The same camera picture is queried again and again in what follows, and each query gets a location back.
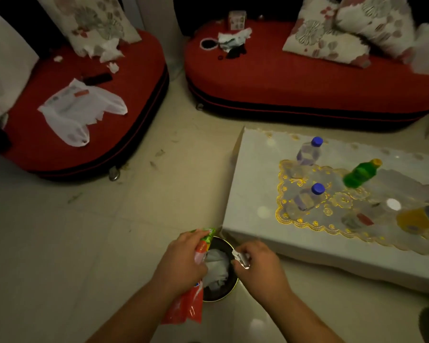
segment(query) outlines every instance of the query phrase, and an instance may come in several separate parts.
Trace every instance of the red seat cushion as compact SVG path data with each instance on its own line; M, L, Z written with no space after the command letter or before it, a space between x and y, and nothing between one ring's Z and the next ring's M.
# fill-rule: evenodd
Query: red seat cushion
M225 53L219 48L202 50L200 41L227 32L225 25L206 24L186 47L187 78L197 90L214 98L375 112L371 120L377 113L391 116L429 110L429 76L413 74L409 66L389 58L371 56L372 65L362 69L283 51L293 26L291 22L248 20L246 27L252 28L252 34L246 40L247 54L219 60Z
M120 96L128 108L124 116L104 113L103 120L89 125L90 142L84 147L64 143L48 126L37 110L50 96L66 87L74 78L109 73L107 63L98 57L79 57L71 47L60 48L51 59L37 63L29 82L9 111L5 127L12 143L4 156L29 172L51 172L76 167L103 156L113 149L130 130L153 93L166 63L159 41L151 34L139 31L142 41L120 46L125 57L116 60L119 72L113 80L98 85Z

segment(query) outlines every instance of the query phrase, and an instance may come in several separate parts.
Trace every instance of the sofa leg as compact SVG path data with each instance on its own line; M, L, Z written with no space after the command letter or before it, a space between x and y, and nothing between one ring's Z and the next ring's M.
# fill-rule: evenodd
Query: sofa leg
M117 181L120 176L121 176L121 171L116 166L111 167L110 170L108 171L108 178L112 182Z

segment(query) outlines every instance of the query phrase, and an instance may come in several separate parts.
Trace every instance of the blue bottle cap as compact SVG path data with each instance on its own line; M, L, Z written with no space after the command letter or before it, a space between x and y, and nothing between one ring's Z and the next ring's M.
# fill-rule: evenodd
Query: blue bottle cap
M315 195L321 195L325 191L326 191L326 189L324 189L324 185L321 183L316 183L316 184L313 184L313 186L312 186L312 192Z
M321 137L313 137L313 139L312 139L312 146L313 147L321 147L322 143L323 143L323 140Z

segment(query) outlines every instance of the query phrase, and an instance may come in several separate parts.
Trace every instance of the white pillow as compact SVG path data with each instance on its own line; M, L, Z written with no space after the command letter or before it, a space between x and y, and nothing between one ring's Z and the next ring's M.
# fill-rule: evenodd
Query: white pillow
M370 47L360 38L332 28L337 9L335 0L303 0L283 50L362 68L369 66Z
M37 61L32 47L0 17L0 117L16 103Z
M415 29L407 0L342 0L336 24L403 63L413 58Z
M101 45L113 38L129 43L141 40L118 0L38 1L81 57L88 52L101 55Z

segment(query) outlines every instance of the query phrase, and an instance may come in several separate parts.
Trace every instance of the yellow bottle cap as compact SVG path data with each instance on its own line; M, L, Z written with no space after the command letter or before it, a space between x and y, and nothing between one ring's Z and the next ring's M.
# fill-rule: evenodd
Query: yellow bottle cap
M380 159L373 159L373 160L371 160L370 162L372 162L372 164L373 164L375 167L380 167L381 165L383 165L383 161L381 161Z

